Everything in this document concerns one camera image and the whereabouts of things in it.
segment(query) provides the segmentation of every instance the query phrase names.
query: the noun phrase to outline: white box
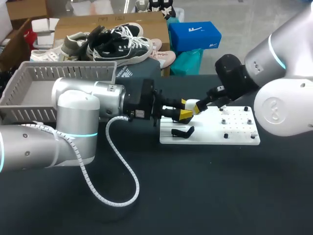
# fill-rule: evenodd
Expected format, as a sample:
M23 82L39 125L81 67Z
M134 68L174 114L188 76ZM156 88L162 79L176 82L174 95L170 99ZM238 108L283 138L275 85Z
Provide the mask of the white box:
M0 42L12 31L8 9L6 8L7 0L0 0Z
M54 39L54 33L38 33L37 42L38 45L52 45Z
M48 19L34 20L31 22L31 26L35 33L50 32Z
M49 21L50 21L50 31L55 31L55 26L57 26L59 19L50 18Z

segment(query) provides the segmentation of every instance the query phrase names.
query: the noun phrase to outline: sneaker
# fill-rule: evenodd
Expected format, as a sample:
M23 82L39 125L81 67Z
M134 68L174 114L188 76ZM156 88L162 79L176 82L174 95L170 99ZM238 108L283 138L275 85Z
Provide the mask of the sneaker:
M149 9L149 0L137 0L135 3L136 12L148 12Z
M161 0L161 10L166 20L170 17L176 17L176 12L173 8L173 0Z
M149 0L151 11L161 10L161 0Z
M151 55L153 44L150 39L129 36L130 32L123 34L117 31L116 33L120 34L120 37L94 48L95 61L116 61L119 67L140 63Z
M114 27L113 29L99 33L88 44L86 55L89 60L94 60L93 51L95 47L104 45L121 37L121 34L127 37L142 37L143 28L137 23L127 23Z
M176 59L176 55L172 51L153 50L150 57L160 62L161 69L169 67Z
M70 36L66 36L64 43L61 47L61 55L59 61L72 60L76 61L79 59L78 55L73 55L79 51L80 47L87 41L89 33L75 33Z
M32 50L30 61L59 61L61 47L50 50Z
M159 51L162 47L162 41L160 39L151 39L153 44L153 50Z

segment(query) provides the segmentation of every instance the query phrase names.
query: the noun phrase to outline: white cable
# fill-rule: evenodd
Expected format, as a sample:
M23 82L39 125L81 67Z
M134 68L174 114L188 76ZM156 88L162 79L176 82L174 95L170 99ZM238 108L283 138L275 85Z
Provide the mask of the white cable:
M110 138L110 134L109 134L109 129L110 129L110 125L116 121L116 120L123 120L123 121L128 121L128 117L124 117L124 116L118 116L118 117L114 117L112 118L108 124L107 124L107 127L106 127L106 136L107 136L107 140L110 144L110 146L112 147L113 151L116 153L116 155L119 157L119 159L121 160L121 162L125 165L125 167L128 169L128 171L130 172L130 174L132 175L132 177L134 178L134 181L135 181L135 184L136 184L136 191L135 191L135 194L134 196L127 202L123 202L123 203L116 203L116 202L111 202L107 199L105 199L104 197L102 197L98 192L97 190L94 188L92 182L90 181L90 178L89 178L89 175L87 174L87 171L86 171L86 168L85 168L85 165L83 163L83 160L82 160L82 156L80 155L80 152L78 150L78 148L76 147L76 145L74 144L74 142L71 140L71 137L69 137L68 135L60 132L60 131L56 131L54 130L52 127L50 126L45 126L45 125L41 125L40 124L23 124L23 126L27 126L27 127L30 127L30 128L34 128L34 129L38 129L38 130L41 130L41 131L46 131L48 133L51 133L53 134L54 132L60 136L61 138L63 138L71 147L72 149L74 150L75 154L76 154L76 157L77 157L77 160L79 162L79 166L82 170L82 173L83 173L83 176L86 180L86 183L88 184L89 186L89 189L91 190L91 192L93 193L93 195L96 196L97 199L99 199L101 202L103 202L104 204L106 205L109 205L109 206L112 206L112 207L126 207L130 204L132 204L138 197L139 195L139 181L137 179L137 176L136 174L134 173L134 171L131 169L131 167L127 164L127 162L124 160L124 158L122 157L122 155L119 153L119 151L116 149L116 147L114 146L111 138Z

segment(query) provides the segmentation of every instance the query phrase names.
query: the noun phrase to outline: black sneaker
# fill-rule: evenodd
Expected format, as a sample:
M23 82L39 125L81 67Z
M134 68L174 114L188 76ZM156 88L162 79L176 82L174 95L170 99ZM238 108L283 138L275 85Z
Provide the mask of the black sneaker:
M166 20L170 17L176 17L176 12L173 8L173 0L161 0L161 10Z
M142 37L143 28L137 23L127 23L114 27L113 29L100 32L97 37L89 42L86 55L88 60L93 60L93 49L101 44L107 44L116 38L121 37L121 34L129 37Z
M149 9L149 0L137 0L135 3L136 12L148 12Z
M151 11L160 11L161 10L161 0L149 0L150 10Z
M94 61L116 61L117 66L136 64L151 55L153 44L147 38L121 35L94 48Z

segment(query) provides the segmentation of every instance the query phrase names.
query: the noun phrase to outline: black table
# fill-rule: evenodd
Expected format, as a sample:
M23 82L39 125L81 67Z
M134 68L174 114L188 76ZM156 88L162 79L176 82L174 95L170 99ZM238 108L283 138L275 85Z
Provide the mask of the black table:
M202 98L216 76L156 82L166 96ZM254 94L232 105L252 106ZM0 174L0 234L312 234L312 133L281 138L260 126L259 146L162 145L150 121L112 125L112 140L140 180L137 202L103 206L77 167ZM100 125L87 171L106 198L134 193Z

